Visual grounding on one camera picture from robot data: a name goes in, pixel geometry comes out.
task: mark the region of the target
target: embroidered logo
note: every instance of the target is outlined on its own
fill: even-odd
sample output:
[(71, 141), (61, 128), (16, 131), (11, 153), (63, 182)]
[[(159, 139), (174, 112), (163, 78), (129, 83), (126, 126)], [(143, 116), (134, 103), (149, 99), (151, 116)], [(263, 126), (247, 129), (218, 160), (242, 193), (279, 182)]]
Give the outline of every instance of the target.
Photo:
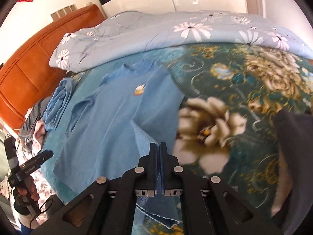
[(140, 96), (142, 95), (144, 89), (145, 89), (146, 84), (141, 84), (138, 87), (136, 87), (135, 91), (134, 91), (134, 95), (135, 96)]

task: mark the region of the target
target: cable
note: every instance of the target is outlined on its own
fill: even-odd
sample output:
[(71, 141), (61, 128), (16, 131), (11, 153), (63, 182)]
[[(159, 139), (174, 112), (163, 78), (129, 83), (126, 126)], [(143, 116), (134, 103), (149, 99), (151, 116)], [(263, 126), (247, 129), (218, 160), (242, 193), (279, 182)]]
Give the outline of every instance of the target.
[(45, 213), (46, 211), (48, 211), (48, 209), (52, 206), (52, 203), (53, 203), (53, 199), (47, 199), (43, 205), (41, 205), (41, 207), (39, 208), (41, 210), (41, 208), (48, 202), (48, 201), (51, 201), (51, 204), (42, 212), (40, 212), (38, 215), (36, 215), (35, 217), (33, 217), (33, 219), (29, 222), (29, 228), (31, 229), (31, 224), (32, 222), (41, 214)]

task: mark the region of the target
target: metal screw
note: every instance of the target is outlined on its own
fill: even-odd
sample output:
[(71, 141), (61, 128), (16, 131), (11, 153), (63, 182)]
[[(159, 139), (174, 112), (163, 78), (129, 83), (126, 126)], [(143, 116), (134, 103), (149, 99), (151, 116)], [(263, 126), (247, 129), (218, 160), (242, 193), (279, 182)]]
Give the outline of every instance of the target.
[(182, 172), (183, 170), (184, 170), (184, 168), (182, 166), (175, 166), (174, 167), (175, 172)]
[(143, 167), (136, 167), (135, 170), (134, 170), (136, 173), (143, 173), (145, 171), (145, 169)]
[(98, 177), (96, 181), (98, 184), (104, 184), (106, 183), (107, 179), (106, 177)]
[(213, 176), (213, 177), (211, 177), (211, 181), (212, 181), (212, 183), (219, 183), (219, 182), (221, 182), (221, 179), (218, 176)]

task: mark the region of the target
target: light blue t-shirt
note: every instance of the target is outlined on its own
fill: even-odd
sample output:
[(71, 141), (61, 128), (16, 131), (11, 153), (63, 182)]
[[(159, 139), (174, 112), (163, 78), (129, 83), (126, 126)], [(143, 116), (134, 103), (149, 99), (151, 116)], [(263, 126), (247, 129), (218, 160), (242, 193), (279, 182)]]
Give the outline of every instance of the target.
[(54, 173), (80, 193), (99, 176), (136, 167), (151, 142), (166, 142), (171, 153), (183, 97), (163, 65), (123, 64), (73, 107)]

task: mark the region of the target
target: wooden headboard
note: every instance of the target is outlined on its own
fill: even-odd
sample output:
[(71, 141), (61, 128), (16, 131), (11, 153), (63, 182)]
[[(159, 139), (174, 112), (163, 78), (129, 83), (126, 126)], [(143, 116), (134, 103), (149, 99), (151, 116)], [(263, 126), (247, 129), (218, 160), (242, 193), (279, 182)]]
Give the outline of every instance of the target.
[(49, 66), (65, 33), (94, 27), (105, 20), (96, 5), (71, 12), (27, 40), (0, 69), (0, 118), (19, 129), (27, 109), (51, 95), (66, 71)]

